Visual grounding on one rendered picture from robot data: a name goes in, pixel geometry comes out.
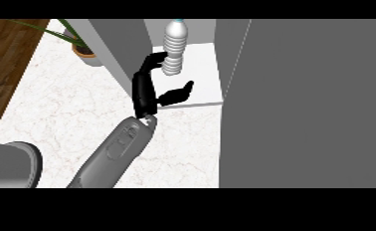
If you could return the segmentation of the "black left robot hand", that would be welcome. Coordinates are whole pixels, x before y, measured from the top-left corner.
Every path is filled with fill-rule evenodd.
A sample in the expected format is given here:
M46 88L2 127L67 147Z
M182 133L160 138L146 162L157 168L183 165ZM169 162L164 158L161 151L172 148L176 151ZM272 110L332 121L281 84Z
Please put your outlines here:
M155 115L158 106L166 107L183 103L189 99L194 81L189 81L180 89L170 90L157 97L152 69L158 69L163 66L167 56L167 52L149 54L133 76L133 103L138 118Z

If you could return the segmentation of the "grey rounded object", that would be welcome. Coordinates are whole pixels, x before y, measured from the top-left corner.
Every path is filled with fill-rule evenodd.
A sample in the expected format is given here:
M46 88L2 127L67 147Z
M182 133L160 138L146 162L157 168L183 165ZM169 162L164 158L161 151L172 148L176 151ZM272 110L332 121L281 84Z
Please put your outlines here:
M36 188L43 170L37 146L24 141L0 144L0 188Z

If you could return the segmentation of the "grey cabinet with white shelf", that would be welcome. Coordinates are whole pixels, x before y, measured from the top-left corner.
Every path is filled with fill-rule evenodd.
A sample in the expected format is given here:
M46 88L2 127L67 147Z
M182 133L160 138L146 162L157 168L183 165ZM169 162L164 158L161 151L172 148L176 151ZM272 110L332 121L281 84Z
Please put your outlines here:
M166 26L170 19L70 19L85 42L129 95L133 94L133 75L145 57L164 49ZM220 105L223 103L220 76L214 51L214 19L186 19L188 47L183 70L167 76L152 71L158 95L180 89L194 81L189 99L172 108Z

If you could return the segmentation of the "green potted plant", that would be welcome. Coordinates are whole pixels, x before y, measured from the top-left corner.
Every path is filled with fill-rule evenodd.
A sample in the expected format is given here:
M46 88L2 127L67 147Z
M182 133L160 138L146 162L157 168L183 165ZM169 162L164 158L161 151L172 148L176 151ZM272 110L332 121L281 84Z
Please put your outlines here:
M95 54L92 48L89 47L85 39L82 38L77 30L71 26L67 19L59 19L59 22L64 25L65 30L70 32L68 35L65 35L64 33L57 32L57 31L52 31L52 30L37 26L37 25L33 25L27 22L21 22L15 19L11 19L11 22L15 22L17 24L21 24L23 26L27 26L33 29L37 29L39 31L42 31L42 32L51 34L52 36L58 37L61 40L65 40L73 45L73 51L74 51L76 55L79 56L79 58L83 60L83 62L92 67L102 67L104 66L98 55Z

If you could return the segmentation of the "clear ribbed water bottle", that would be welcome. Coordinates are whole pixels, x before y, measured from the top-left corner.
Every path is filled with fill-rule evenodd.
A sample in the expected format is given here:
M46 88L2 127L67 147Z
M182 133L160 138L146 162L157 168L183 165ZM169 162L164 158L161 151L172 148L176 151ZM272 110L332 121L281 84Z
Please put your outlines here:
M189 27L183 19L173 19L166 28L164 50L169 56L164 60L163 70L169 76L177 75L183 70L185 50L188 46Z

